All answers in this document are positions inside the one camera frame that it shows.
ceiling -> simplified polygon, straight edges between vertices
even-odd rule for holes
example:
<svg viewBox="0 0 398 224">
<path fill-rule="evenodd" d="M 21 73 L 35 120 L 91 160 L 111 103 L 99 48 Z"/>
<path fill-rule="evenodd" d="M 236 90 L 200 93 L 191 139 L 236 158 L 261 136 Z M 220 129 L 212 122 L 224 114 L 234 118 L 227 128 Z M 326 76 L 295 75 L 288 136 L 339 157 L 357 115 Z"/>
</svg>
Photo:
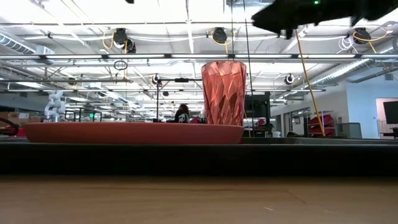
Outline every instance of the ceiling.
<svg viewBox="0 0 398 224">
<path fill-rule="evenodd" d="M 123 51 L 110 46 L 111 34 L 116 28 L 126 28 L 128 36 L 137 47 L 137 54 L 297 54 L 299 48 L 295 38 L 285 40 L 277 38 L 274 33 L 260 30 L 251 25 L 251 15 L 262 8 L 262 5 L 250 5 L 246 12 L 243 7 L 235 6 L 232 10 L 223 0 L 136 0 L 127 4 L 124 0 L 43 0 L 44 9 L 35 4 L 38 0 L 0 0 L 0 33 L 12 34 L 21 42 L 32 45 L 43 45 L 55 54 L 120 54 Z M 365 27 L 372 38 L 385 38 L 373 42 L 375 46 L 396 36 L 397 10 L 377 21 L 360 21 L 356 27 Z M 227 45 L 218 45 L 206 35 L 215 27 L 224 27 L 229 40 Z M 349 18 L 321 22 L 319 26 L 302 26 L 298 28 L 304 54 L 347 54 L 362 53 L 370 50 L 369 44 L 353 44 L 343 50 L 341 42 L 347 33 L 352 33 Z M 2 54 L 18 54 L 0 46 Z M 98 60 L 56 60 L 54 65 L 47 66 L 47 73 L 54 73 L 51 78 L 108 80 L 117 74 L 112 66 L 114 60 L 107 63 Z M 45 75 L 45 65 L 33 61 L 8 61 L 17 67 Z M 154 74 L 161 78 L 201 78 L 201 67 L 205 60 L 171 60 L 171 59 L 130 59 L 127 78 L 133 83 L 102 83 L 103 88 L 110 89 L 151 89 L 150 79 Z M 310 79 L 336 66 L 335 62 L 306 63 Z M 303 67 L 300 61 L 281 63 L 254 61 L 251 63 L 253 88 L 293 88 L 303 83 Z M 284 77 L 293 74 L 295 83 L 284 84 Z M 201 82 L 174 83 L 168 89 L 197 89 L 198 92 L 170 93 L 164 100 L 203 99 L 200 92 Z M 62 83 L 58 87 L 77 88 Z M 95 96 L 89 96 L 94 102 Z M 151 95 L 144 93 L 125 93 L 123 97 L 132 101 L 150 101 Z"/>
</svg>

red plate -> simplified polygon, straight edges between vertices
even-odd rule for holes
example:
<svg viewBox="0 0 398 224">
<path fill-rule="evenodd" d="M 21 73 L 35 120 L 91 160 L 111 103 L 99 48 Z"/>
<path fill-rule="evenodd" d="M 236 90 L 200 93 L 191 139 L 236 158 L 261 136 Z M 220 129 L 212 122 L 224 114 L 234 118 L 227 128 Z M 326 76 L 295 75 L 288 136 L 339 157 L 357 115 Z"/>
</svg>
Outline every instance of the red plate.
<svg viewBox="0 0 398 224">
<path fill-rule="evenodd" d="M 175 123 L 28 123 L 30 142 L 82 144 L 237 144 L 243 127 Z"/>
</svg>

person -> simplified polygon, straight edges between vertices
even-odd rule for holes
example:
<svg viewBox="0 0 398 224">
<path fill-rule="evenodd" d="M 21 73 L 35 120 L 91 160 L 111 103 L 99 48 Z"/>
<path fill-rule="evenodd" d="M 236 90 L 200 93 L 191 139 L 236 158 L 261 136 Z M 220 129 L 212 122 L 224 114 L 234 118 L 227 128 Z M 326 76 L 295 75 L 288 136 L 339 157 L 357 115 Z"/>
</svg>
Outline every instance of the person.
<svg viewBox="0 0 398 224">
<path fill-rule="evenodd" d="M 174 116 L 175 123 L 189 123 L 189 109 L 185 104 L 181 104 Z"/>
</svg>

